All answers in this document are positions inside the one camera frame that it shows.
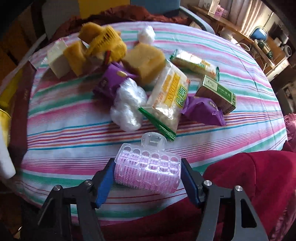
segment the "yellow sponge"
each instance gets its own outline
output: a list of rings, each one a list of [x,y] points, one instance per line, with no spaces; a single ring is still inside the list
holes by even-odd
[[[99,36],[105,30],[105,28],[106,27],[101,27],[96,23],[88,22],[82,25],[78,38],[85,43],[90,44],[95,37]]]
[[[63,51],[71,69],[77,76],[83,74],[83,70],[89,63],[89,60],[85,56],[85,51],[86,47],[81,40],[74,42]]]
[[[163,52],[156,47],[143,43],[139,43],[127,52],[121,61],[129,72],[139,76],[135,81],[140,86],[151,83],[165,67]]]

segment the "striped tablecloth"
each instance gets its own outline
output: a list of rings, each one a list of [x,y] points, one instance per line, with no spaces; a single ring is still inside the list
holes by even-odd
[[[239,152],[282,148],[287,134],[279,103],[262,70],[247,52],[198,29],[169,23],[149,24],[156,33],[153,45],[167,57],[176,48],[182,48],[219,66],[220,83],[237,96],[237,108],[225,116],[227,126],[182,120],[177,138],[168,143],[167,151],[187,158],[195,170],[203,173],[211,163]],[[129,49],[145,25],[147,22],[112,24],[121,31]],[[77,39],[77,34],[64,38],[67,44]],[[93,98],[98,74],[76,78],[69,73],[58,80],[47,64],[46,50],[50,47],[31,59],[37,72],[28,113],[28,152],[13,178],[16,192],[39,206],[54,185],[66,188],[92,178],[109,158],[116,156],[122,143],[140,145],[142,134],[156,131],[148,120],[138,131],[121,131],[111,122],[111,103]],[[196,88],[193,79],[189,93],[194,94]],[[175,193],[165,196],[114,185],[97,214],[102,225],[133,220],[185,197],[182,183]],[[72,206],[71,210],[75,219],[77,209]]]

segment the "pink hair roller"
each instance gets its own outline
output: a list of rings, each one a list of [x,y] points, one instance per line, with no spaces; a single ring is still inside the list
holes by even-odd
[[[154,193],[174,193],[181,179],[181,157],[164,151],[166,143],[163,135],[148,132],[141,146],[122,144],[115,158],[115,181]]]

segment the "green packaging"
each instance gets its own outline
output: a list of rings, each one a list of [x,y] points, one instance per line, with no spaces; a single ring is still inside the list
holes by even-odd
[[[219,67],[184,50],[176,49],[170,60],[177,66],[188,68],[198,74],[207,75],[217,82],[220,79]]]
[[[212,99],[224,115],[236,108],[237,98],[235,94],[206,75],[195,96]]]

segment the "metal screw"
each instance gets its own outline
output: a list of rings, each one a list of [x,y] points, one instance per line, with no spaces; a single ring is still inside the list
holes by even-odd
[[[85,180],[84,184],[87,185],[87,186],[90,186],[92,184],[92,180],[89,180],[89,179]]]
[[[61,188],[62,188],[61,185],[55,185],[55,186],[54,186],[54,190],[55,190],[55,191],[59,191]]]
[[[241,186],[235,186],[235,190],[237,190],[238,192],[242,191],[242,187]]]
[[[204,184],[205,184],[206,186],[211,186],[213,183],[212,183],[210,180],[205,180],[205,181],[204,181]]]

